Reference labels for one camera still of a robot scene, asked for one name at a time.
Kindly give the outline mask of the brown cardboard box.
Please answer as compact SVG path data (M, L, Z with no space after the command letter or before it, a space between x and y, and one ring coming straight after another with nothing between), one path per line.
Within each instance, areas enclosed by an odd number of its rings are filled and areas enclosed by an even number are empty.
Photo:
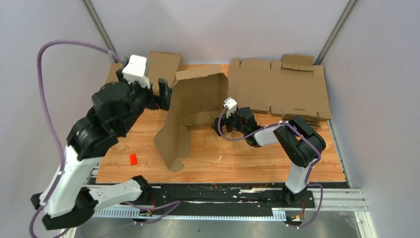
M228 78L218 64L179 71L175 74L170 109L154 144L171 171L184 168L181 158L191 150L191 129L213 124L228 97Z

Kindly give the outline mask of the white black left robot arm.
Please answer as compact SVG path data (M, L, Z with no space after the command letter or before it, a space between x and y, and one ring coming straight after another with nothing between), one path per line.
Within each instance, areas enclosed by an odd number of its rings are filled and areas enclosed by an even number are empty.
M72 127L63 152L64 162L43 193L31 202L42 208L47 230L68 229L88 221L95 212L123 202L148 204L152 187L143 176L104 188L88 188L86 179L108 150L125 137L146 109L169 110L173 88L158 80L159 94L152 87L120 80L105 84L92 95L93 106Z

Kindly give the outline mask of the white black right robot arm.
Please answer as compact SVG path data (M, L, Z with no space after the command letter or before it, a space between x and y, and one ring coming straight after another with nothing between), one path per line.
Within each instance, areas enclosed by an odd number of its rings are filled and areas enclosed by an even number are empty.
M213 130L218 136L237 131L251 147L259 148L280 144L291 161L287 180L282 188L282 199L289 207L295 207L303 200L313 166L320 161L326 148L325 140L301 117L288 121L261 126L248 107L235 109L214 120Z

